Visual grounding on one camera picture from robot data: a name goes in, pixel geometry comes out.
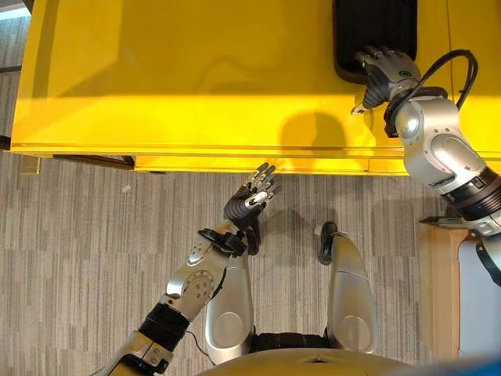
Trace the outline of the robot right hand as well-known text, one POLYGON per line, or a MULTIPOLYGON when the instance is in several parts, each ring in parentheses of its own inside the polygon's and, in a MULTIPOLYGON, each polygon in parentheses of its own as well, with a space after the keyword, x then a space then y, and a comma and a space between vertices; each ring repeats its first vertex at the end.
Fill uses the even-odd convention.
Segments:
POLYGON ((351 110, 354 115, 389 103, 400 92, 415 88, 421 79, 415 62, 398 50, 366 46, 355 58, 366 73, 367 84, 362 102, 351 110))

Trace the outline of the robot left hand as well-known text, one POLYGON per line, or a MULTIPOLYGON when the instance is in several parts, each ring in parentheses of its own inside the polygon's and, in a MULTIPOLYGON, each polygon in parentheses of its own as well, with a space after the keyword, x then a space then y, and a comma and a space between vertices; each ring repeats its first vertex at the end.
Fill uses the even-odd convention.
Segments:
POLYGON ((268 162, 257 167, 226 203, 224 219, 241 231, 250 227, 277 193, 275 170, 268 162))

